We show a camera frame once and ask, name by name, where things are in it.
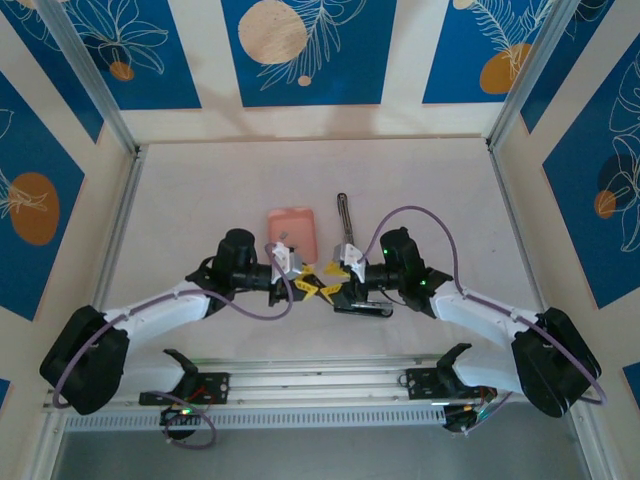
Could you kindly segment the pink plastic tray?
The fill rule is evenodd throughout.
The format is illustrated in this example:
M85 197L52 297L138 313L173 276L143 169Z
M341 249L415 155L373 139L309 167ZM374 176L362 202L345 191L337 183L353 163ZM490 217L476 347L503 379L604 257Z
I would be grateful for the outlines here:
M315 216L311 208L277 208L267 214L267 236L271 242L287 247L298 245L295 251L302 261L314 265L318 261Z

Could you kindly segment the black control board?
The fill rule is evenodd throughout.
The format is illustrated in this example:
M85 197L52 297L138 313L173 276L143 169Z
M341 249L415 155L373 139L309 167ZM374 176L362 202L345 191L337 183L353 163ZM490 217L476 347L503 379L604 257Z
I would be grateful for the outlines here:
M168 442L185 441L196 432L200 416L191 408L172 405L160 413L159 425Z
M443 427L453 434L467 435L487 418L488 407L487 402L445 406Z

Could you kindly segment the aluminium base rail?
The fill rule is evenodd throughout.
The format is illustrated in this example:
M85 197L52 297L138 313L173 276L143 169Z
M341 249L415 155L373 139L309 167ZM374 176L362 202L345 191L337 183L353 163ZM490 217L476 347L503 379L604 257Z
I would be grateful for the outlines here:
M135 365L153 366L162 353L148 359L135 357ZM241 407L293 408L352 405L385 405L392 402L479 404L480 399L411 400L405 372L411 368L437 368L439 358L420 356L334 357L319 359L189 359L199 373L226 372L230 375L227 403L197 406L186 401L169 403L137 393L118 395L102 407L133 404L144 407Z

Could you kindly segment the aluminium frame post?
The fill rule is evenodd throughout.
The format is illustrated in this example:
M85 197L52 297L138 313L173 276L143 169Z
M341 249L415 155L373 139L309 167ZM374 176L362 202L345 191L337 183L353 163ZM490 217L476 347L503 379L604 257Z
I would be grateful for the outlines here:
M34 0L36 10L67 63L123 149L137 158L140 147L74 25L57 0Z
M490 153L498 150L517 121L524 123L527 134L535 131L588 44L589 28L581 16L582 1L553 0L549 5L550 14L486 136Z

